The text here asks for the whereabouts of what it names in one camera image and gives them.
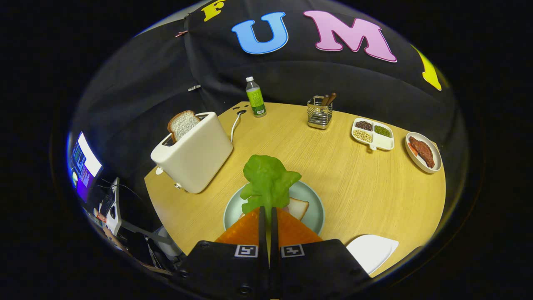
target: steak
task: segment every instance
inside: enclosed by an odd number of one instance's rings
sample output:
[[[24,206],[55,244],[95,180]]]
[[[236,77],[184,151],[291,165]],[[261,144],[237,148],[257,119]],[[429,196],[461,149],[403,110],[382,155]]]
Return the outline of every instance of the steak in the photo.
[[[423,141],[417,140],[414,137],[409,137],[409,142],[418,152],[420,157],[422,157],[422,159],[426,162],[427,166],[429,168],[433,168],[435,166],[435,162],[433,161],[433,152],[431,152],[429,146]]]

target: monitor screen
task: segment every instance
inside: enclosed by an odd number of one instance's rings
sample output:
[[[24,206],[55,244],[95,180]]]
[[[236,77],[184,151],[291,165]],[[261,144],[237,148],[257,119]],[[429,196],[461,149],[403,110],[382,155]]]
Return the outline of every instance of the monitor screen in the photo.
[[[101,168],[102,164],[89,148],[83,132],[80,132],[74,149],[72,149],[70,169],[72,184],[85,203],[87,203],[89,191]]]

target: beans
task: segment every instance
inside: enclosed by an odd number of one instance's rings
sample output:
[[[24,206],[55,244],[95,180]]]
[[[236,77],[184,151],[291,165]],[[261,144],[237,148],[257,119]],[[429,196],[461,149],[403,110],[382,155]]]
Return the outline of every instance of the beans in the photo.
[[[391,133],[385,127],[381,127],[379,125],[376,125],[376,126],[374,126],[374,131],[379,133],[382,136],[386,136],[388,138],[391,137]]]
[[[372,143],[372,136],[362,130],[354,130],[353,135],[358,139]]]
[[[359,121],[356,123],[356,127],[359,127],[361,129],[365,129],[368,131],[372,131],[372,124],[368,123],[367,121]]]

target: white toaster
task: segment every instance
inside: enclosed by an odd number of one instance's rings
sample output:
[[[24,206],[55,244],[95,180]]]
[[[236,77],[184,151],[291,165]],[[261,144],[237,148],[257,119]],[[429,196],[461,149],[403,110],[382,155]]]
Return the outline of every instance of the white toaster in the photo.
[[[193,194],[205,189],[233,150],[215,113],[196,116],[200,123],[176,143],[169,134],[150,154],[159,168],[176,182],[176,187]]]

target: letter m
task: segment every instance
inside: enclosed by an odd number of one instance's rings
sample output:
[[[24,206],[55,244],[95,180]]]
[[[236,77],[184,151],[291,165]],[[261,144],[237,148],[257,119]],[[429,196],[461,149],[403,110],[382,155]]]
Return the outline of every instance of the letter m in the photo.
[[[320,41],[316,47],[324,51],[340,51],[343,45],[335,40],[335,33],[353,52],[359,51],[363,38],[366,38],[368,46],[365,53],[368,55],[390,62],[396,62],[385,37],[381,33],[381,27],[362,19],[354,19],[352,27],[348,27],[341,20],[325,11],[306,11],[305,16],[313,19],[317,26]]]

